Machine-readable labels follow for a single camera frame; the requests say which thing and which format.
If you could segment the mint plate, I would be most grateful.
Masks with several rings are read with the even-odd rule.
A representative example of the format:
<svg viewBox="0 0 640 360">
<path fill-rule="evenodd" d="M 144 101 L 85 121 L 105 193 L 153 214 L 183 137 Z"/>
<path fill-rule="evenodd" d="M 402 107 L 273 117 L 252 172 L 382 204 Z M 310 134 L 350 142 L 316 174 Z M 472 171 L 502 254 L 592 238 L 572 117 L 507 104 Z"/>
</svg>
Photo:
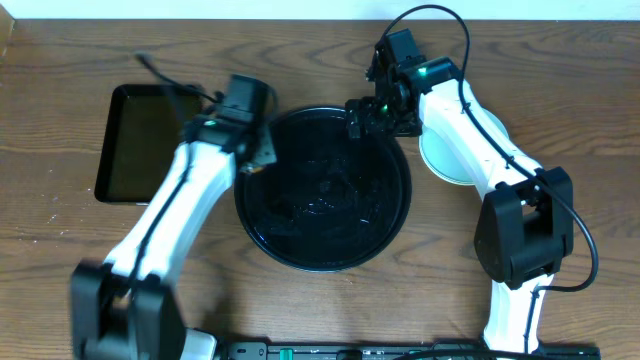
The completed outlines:
<svg viewBox="0 0 640 360">
<path fill-rule="evenodd" d="M 420 109 L 419 115 L 421 120 L 427 120 L 428 115 L 437 115 L 431 110 Z M 490 111 L 483 108 L 486 117 L 490 120 L 494 127 L 498 128 L 503 134 L 503 137 L 509 138 L 506 128 L 502 122 Z M 461 115 L 463 124 L 470 125 L 472 131 L 477 133 L 482 141 L 487 143 L 486 139 L 479 133 L 475 125 L 468 116 L 464 113 Z M 458 161 L 455 152 L 453 152 L 448 144 L 431 128 L 428 128 L 424 122 L 422 125 L 422 135 L 419 137 L 420 153 L 426 166 L 439 178 L 460 186 L 475 186 L 474 179 L 466 172 L 464 166 Z M 493 178 L 489 178 L 493 182 L 489 183 L 492 186 L 497 186 L 498 183 L 504 182 L 508 185 L 513 185 L 522 181 L 523 177 L 517 171 L 514 173 L 503 172 L 494 174 Z"/>
</svg>

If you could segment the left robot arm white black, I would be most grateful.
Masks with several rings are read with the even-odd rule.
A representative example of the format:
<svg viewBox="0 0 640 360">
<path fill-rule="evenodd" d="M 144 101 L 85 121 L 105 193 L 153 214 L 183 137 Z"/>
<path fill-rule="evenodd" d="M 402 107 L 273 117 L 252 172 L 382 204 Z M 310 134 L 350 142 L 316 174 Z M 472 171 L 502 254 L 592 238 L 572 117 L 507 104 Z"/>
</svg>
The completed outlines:
<svg viewBox="0 0 640 360">
<path fill-rule="evenodd" d="M 185 325 L 174 290 L 200 229 L 240 172 L 275 163 L 267 121 L 197 116 L 141 218 L 103 263 L 70 281 L 76 359 L 212 359 L 218 341 Z"/>
</svg>

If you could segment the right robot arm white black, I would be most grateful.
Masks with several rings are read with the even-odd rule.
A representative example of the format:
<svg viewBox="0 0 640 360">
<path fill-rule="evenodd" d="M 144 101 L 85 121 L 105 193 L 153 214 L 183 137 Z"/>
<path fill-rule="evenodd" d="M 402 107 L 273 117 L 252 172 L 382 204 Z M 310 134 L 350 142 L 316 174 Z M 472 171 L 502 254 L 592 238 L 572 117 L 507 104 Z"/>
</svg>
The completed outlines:
<svg viewBox="0 0 640 360">
<path fill-rule="evenodd" d="M 375 57 L 366 78 L 375 93 L 347 102 L 350 137 L 416 136 L 425 163 L 445 180 L 451 177 L 439 156 L 451 154 L 482 201 L 474 248 L 492 280 L 483 340 L 492 350 L 539 352 L 542 302 L 573 250 L 569 175 L 521 151 L 447 57 Z"/>
</svg>

